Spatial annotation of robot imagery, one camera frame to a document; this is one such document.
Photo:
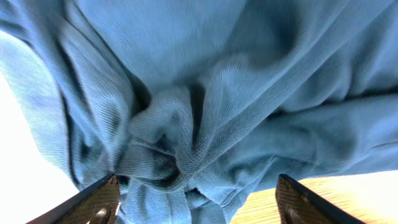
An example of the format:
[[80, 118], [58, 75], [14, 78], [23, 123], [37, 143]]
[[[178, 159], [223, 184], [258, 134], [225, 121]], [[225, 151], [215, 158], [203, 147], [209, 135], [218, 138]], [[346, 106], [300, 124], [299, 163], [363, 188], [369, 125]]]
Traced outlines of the blue polo shirt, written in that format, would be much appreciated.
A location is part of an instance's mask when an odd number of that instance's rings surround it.
[[2, 1], [41, 155], [119, 223], [227, 223], [252, 192], [397, 169], [396, 1]]

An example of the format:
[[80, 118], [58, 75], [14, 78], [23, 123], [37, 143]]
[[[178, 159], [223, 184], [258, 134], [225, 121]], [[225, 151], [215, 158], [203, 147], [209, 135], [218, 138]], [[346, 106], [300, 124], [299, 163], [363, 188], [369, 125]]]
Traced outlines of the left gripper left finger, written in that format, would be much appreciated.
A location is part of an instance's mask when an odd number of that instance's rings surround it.
[[119, 179], [109, 174], [28, 224], [115, 224], [119, 199]]

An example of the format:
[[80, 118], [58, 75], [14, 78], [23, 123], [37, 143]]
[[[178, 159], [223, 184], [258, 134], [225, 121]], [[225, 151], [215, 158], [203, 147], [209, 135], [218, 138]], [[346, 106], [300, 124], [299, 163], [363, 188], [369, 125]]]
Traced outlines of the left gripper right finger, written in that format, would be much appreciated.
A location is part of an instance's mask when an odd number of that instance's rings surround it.
[[281, 174], [275, 199], [282, 224], [364, 224], [286, 174]]

